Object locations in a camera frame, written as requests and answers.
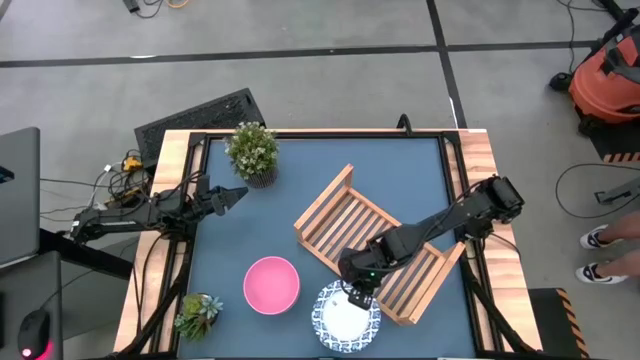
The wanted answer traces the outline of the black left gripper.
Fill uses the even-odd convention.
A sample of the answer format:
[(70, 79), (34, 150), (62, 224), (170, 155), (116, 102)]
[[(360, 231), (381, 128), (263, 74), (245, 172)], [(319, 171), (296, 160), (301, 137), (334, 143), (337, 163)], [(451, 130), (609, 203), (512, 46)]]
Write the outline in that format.
[(192, 201), (192, 212), (196, 216), (216, 214), (223, 216), (248, 193), (247, 187), (197, 190)]

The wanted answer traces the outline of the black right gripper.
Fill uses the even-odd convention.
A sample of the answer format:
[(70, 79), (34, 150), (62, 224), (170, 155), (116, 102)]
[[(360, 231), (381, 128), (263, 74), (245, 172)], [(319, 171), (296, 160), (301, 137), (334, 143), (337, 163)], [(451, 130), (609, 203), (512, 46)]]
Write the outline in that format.
[(353, 287), (347, 291), (348, 301), (369, 310), (373, 303), (372, 294), (388, 273), (388, 262), (380, 244), (367, 242), (362, 250), (344, 248), (338, 268), (341, 278)]

